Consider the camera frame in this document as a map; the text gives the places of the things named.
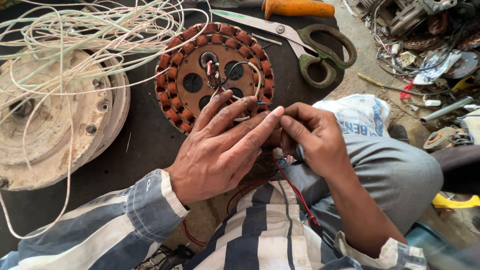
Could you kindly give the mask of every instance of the green scissors handle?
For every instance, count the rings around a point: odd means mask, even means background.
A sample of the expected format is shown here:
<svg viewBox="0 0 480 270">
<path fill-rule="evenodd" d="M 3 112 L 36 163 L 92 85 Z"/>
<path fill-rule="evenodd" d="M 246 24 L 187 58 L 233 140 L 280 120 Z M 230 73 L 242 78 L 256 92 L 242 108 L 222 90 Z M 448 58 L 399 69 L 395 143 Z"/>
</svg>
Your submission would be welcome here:
<svg viewBox="0 0 480 270">
<path fill-rule="evenodd" d="M 305 54 L 300 56 L 299 58 L 300 71 L 303 78 L 305 79 L 305 81 L 307 81 L 308 84 L 315 88 L 327 87 L 333 82 L 336 77 L 335 69 L 325 60 L 328 60 L 339 69 L 347 69 L 351 67 L 357 60 L 357 50 L 355 49 L 353 43 L 350 41 L 350 39 L 348 39 L 348 37 L 340 33 L 340 31 L 336 30 L 335 28 L 326 25 L 315 24 L 309 25 L 304 29 L 298 30 L 297 32 L 299 33 L 300 38 L 305 44 L 310 45 L 318 52 L 318 57 Z M 341 60 L 332 49 L 314 41 L 310 37 L 310 35 L 314 32 L 326 33 L 336 39 L 338 42 L 340 42 L 348 52 L 348 61 L 345 62 Z M 326 76 L 323 81 L 316 82 L 312 80 L 308 75 L 308 67 L 312 64 L 318 64 L 321 68 L 325 70 Z"/>
</svg>

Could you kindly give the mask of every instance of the gray trousers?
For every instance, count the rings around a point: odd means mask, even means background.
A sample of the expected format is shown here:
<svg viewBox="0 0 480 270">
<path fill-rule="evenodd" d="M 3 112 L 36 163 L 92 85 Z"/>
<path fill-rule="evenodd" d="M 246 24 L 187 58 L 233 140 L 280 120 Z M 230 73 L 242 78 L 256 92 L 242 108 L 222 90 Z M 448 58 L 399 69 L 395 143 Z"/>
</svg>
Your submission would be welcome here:
<svg viewBox="0 0 480 270">
<path fill-rule="evenodd" d="M 426 152 L 392 138 L 358 134 L 343 138 L 360 183 L 405 234 L 440 191 L 440 165 Z M 302 192 L 323 227 L 324 241 L 333 248 L 342 226 L 325 180 L 305 163 L 293 164 L 284 173 Z"/>
</svg>

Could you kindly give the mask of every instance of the black work surface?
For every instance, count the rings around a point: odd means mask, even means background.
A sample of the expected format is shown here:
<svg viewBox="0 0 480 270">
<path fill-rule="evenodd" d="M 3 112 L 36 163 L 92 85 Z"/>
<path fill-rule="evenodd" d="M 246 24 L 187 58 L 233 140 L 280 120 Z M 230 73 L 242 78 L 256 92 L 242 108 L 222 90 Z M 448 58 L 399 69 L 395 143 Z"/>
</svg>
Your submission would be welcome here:
<svg viewBox="0 0 480 270">
<path fill-rule="evenodd" d="M 18 18 L 33 7 L 33 5 L 22 3 L 1 11 L 0 22 Z M 258 18 L 264 16 L 264 12 L 259 8 L 232 11 Z M 193 13 L 187 16 L 185 27 L 204 21 L 205 16 L 203 14 Z M 338 29 L 335 18 L 321 19 L 272 15 L 270 21 L 283 23 L 295 29 L 301 29 L 311 24 L 325 24 Z M 337 79 L 329 87 L 324 89 L 313 88 L 303 80 L 298 59 L 285 39 L 256 28 L 236 24 L 215 15 L 214 22 L 233 24 L 249 34 L 256 33 L 283 43 L 282 46 L 273 44 L 265 49 L 270 58 L 275 78 L 271 110 L 277 106 L 289 106 L 294 102 L 313 104 L 328 95 L 343 79 L 344 72 L 337 69 Z M 324 34 L 313 36 L 313 39 L 331 48 L 343 59 L 343 50 L 339 42 Z M 263 40 L 259 40 L 259 42 L 262 46 L 268 44 Z M 11 53 L 11 48 L 0 49 L 2 55 Z M 151 77 L 155 72 L 157 62 L 152 61 L 127 72 L 130 83 Z M 313 79 L 322 79 L 315 72 L 310 73 Z M 131 93 L 132 100 L 128 118 L 118 137 L 103 154 L 72 174 L 72 188 L 67 211 L 73 210 L 107 192 L 127 188 L 153 169 L 168 167 L 174 161 L 186 136 L 173 127 L 162 113 L 154 91 L 154 81 L 150 80 L 132 86 Z M 128 151 L 125 152 L 130 134 Z M 251 180 L 268 177 L 265 174 L 269 172 L 262 166 L 254 166 L 254 170 L 246 177 L 252 178 Z M 34 191 L 2 191 L 16 232 L 19 235 L 26 235 L 54 221 L 63 207 L 65 190 L 66 180 Z M 0 257 L 9 251 L 17 250 L 17 243 L 18 239 L 14 238 L 7 228 L 3 213 L 0 214 Z"/>
</svg>

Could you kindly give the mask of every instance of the yellow object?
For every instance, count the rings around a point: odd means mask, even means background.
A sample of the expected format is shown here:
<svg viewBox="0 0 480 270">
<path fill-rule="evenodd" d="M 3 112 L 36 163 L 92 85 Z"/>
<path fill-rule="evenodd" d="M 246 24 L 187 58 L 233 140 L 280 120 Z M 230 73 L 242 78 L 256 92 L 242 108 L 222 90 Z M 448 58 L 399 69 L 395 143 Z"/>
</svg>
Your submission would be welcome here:
<svg viewBox="0 0 480 270">
<path fill-rule="evenodd" d="M 312 0 L 265 0 L 262 5 L 265 19 L 270 15 L 283 16 L 315 16 L 331 18 L 335 14 L 335 6 Z"/>
<path fill-rule="evenodd" d="M 432 202 L 436 208 L 470 208 L 480 206 L 480 198 L 474 195 L 470 200 L 465 202 L 457 202 L 448 200 L 440 194 L 437 194 Z"/>
<path fill-rule="evenodd" d="M 357 75 L 358 75 L 358 77 L 364 79 L 365 81 L 367 81 L 367 82 L 369 82 L 369 83 L 371 83 L 371 84 L 374 84 L 374 85 L 376 85 L 376 86 L 380 86 L 380 90 L 381 90 L 382 92 L 385 92 L 385 88 L 384 88 L 385 85 L 384 85 L 384 84 L 378 83 L 378 82 L 370 79 L 369 77 L 363 75 L 362 73 L 357 73 Z"/>
<path fill-rule="evenodd" d="M 463 79 L 461 79 L 453 88 L 452 88 L 452 92 L 455 92 L 457 90 L 465 90 L 465 89 L 468 89 L 472 86 L 474 86 L 475 84 L 473 83 L 468 83 L 467 80 L 470 79 L 471 81 L 473 81 L 473 79 L 475 78 L 475 76 L 471 75 L 471 76 L 467 76 Z"/>
</svg>

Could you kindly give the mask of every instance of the copper winding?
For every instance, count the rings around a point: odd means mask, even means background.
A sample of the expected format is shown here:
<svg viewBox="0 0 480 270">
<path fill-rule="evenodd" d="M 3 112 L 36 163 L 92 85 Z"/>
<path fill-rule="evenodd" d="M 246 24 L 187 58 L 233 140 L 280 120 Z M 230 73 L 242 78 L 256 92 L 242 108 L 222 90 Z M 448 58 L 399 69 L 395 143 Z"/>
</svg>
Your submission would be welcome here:
<svg viewBox="0 0 480 270">
<path fill-rule="evenodd" d="M 236 40 L 234 40 L 233 38 L 229 37 L 226 41 L 225 41 L 225 45 L 231 47 L 231 48 L 234 48 L 234 49 L 237 49 L 238 47 L 241 46 L 240 43 L 238 43 Z"/>
<path fill-rule="evenodd" d="M 205 24 L 200 25 L 200 29 L 203 29 L 205 27 Z M 218 25 L 216 23 L 208 23 L 207 28 L 203 33 L 210 33 L 210 32 L 218 32 Z"/>
<path fill-rule="evenodd" d="M 265 79 L 264 95 L 271 98 L 273 92 L 273 79 Z"/>
<path fill-rule="evenodd" d="M 176 67 L 179 67 L 182 59 L 183 59 L 183 54 L 176 53 L 172 58 L 172 64 L 174 64 Z"/>
<path fill-rule="evenodd" d="M 171 101 L 173 106 L 177 109 L 178 112 L 181 112 L 185 108 L 178 96 L 172 97 Z"/>
<path fill-rule="evenodd" d="M 205 24 L 192 26 L 179 36 L 174 37 L 167 48 L 171 49 L 181 44 L 184 40 L 193 38 L 200 32 L 199 29 L 203 29 L 204 27 Z M 268 61 L 268 57 L 265 55 L 265 52 L 256 43 L 256 41 L 238 27 L 209 23 L 204 31 L 204 34 L 197 36 L 194 42 L 185 44 L 179 50 L 179 53 L 164 53 L 160 58 L 159 64 L 156 68 L 156 72 L 159 73 L 167 68 L 169 62 L 171 63 L 167 75 L 160 74 L 157 76 L 156 92 L 159 103 L 162 106 L 162 111 L 171 120 L 171 122 L 173 122 L 175 127 L 187 133 L 192 132 L 192 127 L 196 122 L 196 117 L 191 111 L 184 107 L 182 101 L 178 97 L 176 83 L 178 67 L 188 53 L 190 53 L 196 47 L 205 45 L 207 43 L 224 44 L 230 48 L 233 48 L 243 55 L 248 62 L 263 70 L 264 85 L 260 102 L 266 102 L 266 104 L 260 104 L 256 111 L 253 111 L 256 106 L 249 108 L 239 117 L 243 118 L 249 115 L 253 117 L 259 112 L 267 110 L 273 96 L 273 74 L 270 68 L 270 63 Z M 258 57 L 260 63 L 257 62 L 254 55 Z M 255 82 L 253 87 L 256 87 L 261 80 L 259 78 L 260 75 L 261 74 L 253 71 L 253 78 Z"/>
<path fill-rule="evenodd" d="M 252 52 L 247 48 L 247 46 L 245 45 L 242 45 L 239 49 L 238 49 L 239 53 L 241 53 L 245 58 L 252 58 L 253 57 L 253 54 Z"/>
<path fill-rule="evenodd" d="M 183 120 L 172 108 L 164 111 L 164 113 L 168 116 L 168 118 L 170 118 L 170 120 L 172 120 L 174 125 L 178 125 L 180 122 L 183 123 Z"/>
<path fill-rule="evenodd" d="M 223 35 L 213 34 L 212 43 L 223 43 Z"/>
<path fill-rule="evenodd" d="M 235 35 L 235 28 L 233 26 L 229 25 L 221 25 L 219 29 L 220 33 L 224 33 L 227 35 L 234 36 Z"/>
<path fill-rule="evenodd" d="M 245 42 L 248 46 L 253 45 L 253 39 L 249 37 L 246 33 L 240 31 L 236 38 L 238 38 L 240 41 Z"/>
<path fill-rule="evenodd" d="M 256 66 L 257 68 L 259 68 L 258 64 L 257 64 L 257 60 L 255 60 L 255 58 L 249 58 L 247 59 L 248 62 L 252 63 L 254 66 Z"/>
<path fill-rule="evenodd" d="M 171 49 L 173 47 L 176 47 L 176 46 L 180 45 L 182 42 L 183 42 L 182 36 L 181 35 L 176 36 L 176 37 L 172 38 L 172 41 L 168 44 L 167 49 Z"/>
<path fill-rule="evenodd" d="M 178 128 L 184 130 L 186 133 L 191 133 L 193 127 L 185 123 L 184 121 L 182 121 L 180 126 L 178 126 Z"/>
<path fill-rule="evenodd" d="M 200 31 L 196 27 L 191 27 L 183 31 L 183 40 L 189 40 L 190 38 L 194 37 L 198 33 L 200 33 Z"/>
<path fill-rule="evenodd" d="M 197 46 L 205 45 L 205 44 L 208 43 L 208 37 L 207 36 L 198 36 L 195 39 L 195 43 L 197 44 Z"/>
<path fill-rule="evenodd" d="M 197 45 L 194 42 L 189 42 L 181 48 L 181 52 L 184 55 L 187 55 L 189 52 L 191 52 Z"/>
<path fill-rule="evenodd" d="M 170 60 L 170 55 L 168 53 L 162 54 L 162 57 L 160 57 L 160 62 L 158 63 L 158 68 L 162 70 L 166 69 L 169 60 Z"/>
<path fill-rule="evenodd" d="M 170 67 L 168 70 L 168 80 L 169 81 L 175 81 L 177 79 L 177 68 L 176 67 Z"/>
<path fill-rule="evenodd" d="M 178 91 L 177 91 L 177 83 L 176 82 L 169 82 L 168 83 L 168 93 L 170 96 L 177 96 Z"/>
<path fill-rule="evenodd" d="M 162 73 L 156 77 L 157 88 L 165 89 L 165 73 Z"/>
<path fill-rule="evenodd" d="M 193 120 L 195 119 L 195 116 L 193 116 L 192 112 L 187 109 L 183 109 L 180 115 L 190 123 L 193 123 Z"/>
<path fill-rule="evenodd" d="M 160 104 L 162 104 L 162 109 L 163 110 L 168 110 L 172 106 L 170 106 L 170 101 L 168 100 L 167 93 L 165 91 L 158 92 L 158 101 L 160 101 Z"/>
<path fill-rule="evenodd" d="M 258 44 L 253 44 L 252 46 L 250 46 L 250 48 L 255 52 L 260 61 L 267 59 L 264 50 L 262 50 L 262 47 L 260 47 Z"/>
<path fill-rule="evenodd" d="M 272 70 L 270 69 L 270 63 L 268 62 L 268 60 L 260 61 L 260 64 L 262 65 L 262 69 L 264 70 L 265 77 L 271 76 Z"/>
</svg>

